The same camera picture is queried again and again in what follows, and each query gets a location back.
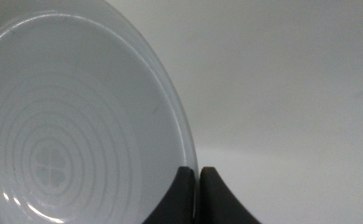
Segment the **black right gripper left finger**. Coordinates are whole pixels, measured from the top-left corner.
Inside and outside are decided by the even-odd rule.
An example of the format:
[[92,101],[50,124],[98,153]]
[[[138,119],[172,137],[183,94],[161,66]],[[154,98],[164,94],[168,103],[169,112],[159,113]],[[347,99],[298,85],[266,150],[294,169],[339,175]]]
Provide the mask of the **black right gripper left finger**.
[[181,166],[164,197],[143,224],[192,224],[195,206],[195,175]]

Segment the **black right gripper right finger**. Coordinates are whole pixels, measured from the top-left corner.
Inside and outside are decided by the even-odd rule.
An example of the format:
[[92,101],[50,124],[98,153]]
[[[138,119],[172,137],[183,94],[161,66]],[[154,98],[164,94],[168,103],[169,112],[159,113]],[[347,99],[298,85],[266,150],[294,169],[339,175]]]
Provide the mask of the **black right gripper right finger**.
[[214,167],[200,175],[200,217],[204,224],[260,224],[227,187]]

